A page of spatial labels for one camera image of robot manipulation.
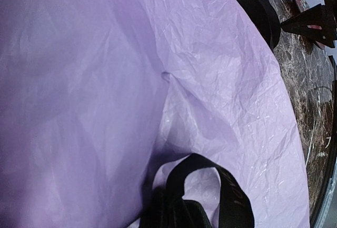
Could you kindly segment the pink purple wrapping paper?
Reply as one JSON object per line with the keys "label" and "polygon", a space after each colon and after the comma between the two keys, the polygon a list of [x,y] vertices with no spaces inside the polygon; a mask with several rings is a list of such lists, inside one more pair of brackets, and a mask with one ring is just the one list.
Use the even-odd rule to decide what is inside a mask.
{"label": "pink purple wrapping paper", "polygon": [[1,0],[1,227],[135,227],[197,153],[309,227],[279,64],[236,0]]}

